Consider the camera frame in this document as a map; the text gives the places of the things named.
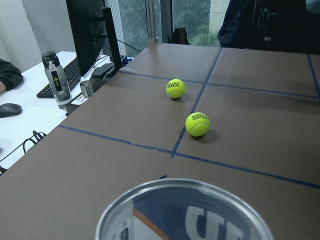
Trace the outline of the yellow tennis ball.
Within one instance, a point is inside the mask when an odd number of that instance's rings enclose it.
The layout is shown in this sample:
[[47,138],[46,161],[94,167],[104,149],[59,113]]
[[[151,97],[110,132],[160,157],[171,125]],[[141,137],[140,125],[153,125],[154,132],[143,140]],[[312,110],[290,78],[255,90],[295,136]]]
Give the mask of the yellow tennis ball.
[[209,117],[202,112],[194,112],[185,120],[185,129],[193,137],[205,135],[210,128]]
[[185,91],[185,83],[178,78],[170,80],[166,85],[166,93],[172,99],[181,98],[184,95]]

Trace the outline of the clear tennis ball can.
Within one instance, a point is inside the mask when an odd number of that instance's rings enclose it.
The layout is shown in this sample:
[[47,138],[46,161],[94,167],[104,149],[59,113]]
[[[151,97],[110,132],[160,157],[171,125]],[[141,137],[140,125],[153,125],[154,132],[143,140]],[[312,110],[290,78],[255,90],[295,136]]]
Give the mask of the clear tennis ball can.
[[97,240],[271,240],[263,218],[211,184],[168,178],[140,184],[102,214]]

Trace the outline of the small steel cup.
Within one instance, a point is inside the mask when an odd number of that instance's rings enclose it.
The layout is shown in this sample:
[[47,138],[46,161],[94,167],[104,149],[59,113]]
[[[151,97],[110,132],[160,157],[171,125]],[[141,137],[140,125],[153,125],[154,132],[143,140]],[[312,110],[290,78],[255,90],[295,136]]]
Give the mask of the small steel cup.
[[85,80],[80,83],[81,93],[85,98],[91,97],[96,92],[96,87],[92,80]]

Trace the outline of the clear water bottle black cap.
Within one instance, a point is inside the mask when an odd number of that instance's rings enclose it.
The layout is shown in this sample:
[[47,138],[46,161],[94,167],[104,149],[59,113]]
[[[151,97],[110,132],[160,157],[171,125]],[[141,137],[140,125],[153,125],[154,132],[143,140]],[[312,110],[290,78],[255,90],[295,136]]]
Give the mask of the clear water bottle black cap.
[[64,109],[66,104],[72,100],[72,95],[63,67],[55,52],[47,51],[41,56],[44,71],[56,103],[60,109]]

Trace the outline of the black computer monitor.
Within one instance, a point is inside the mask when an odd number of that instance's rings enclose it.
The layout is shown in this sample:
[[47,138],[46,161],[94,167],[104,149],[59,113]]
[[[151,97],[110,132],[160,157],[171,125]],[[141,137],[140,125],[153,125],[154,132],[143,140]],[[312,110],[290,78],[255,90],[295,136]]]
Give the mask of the black computer monitor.
[[113,63],[106,74],[114,76],[122,62],[111,8],[104,0],[67,0],[66,6],[80,74],[90,70],[106,47]]

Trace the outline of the black computer mouse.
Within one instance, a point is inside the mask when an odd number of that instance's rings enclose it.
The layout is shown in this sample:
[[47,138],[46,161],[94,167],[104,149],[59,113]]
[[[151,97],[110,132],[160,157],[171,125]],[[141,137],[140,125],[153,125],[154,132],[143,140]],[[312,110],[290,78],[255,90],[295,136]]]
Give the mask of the black computer mouse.
[[0,106],[0,118],[19,115],[22,107],[15,103],[4,103]]

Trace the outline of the seated person in black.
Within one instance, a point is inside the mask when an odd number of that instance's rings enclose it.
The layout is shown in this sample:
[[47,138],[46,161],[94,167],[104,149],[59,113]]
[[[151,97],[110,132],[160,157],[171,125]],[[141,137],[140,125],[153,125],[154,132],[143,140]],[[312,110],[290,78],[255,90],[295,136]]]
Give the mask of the seated person in black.
[[12,63],[0,60],[0,93],[12,90],[24,80],[21,71]]

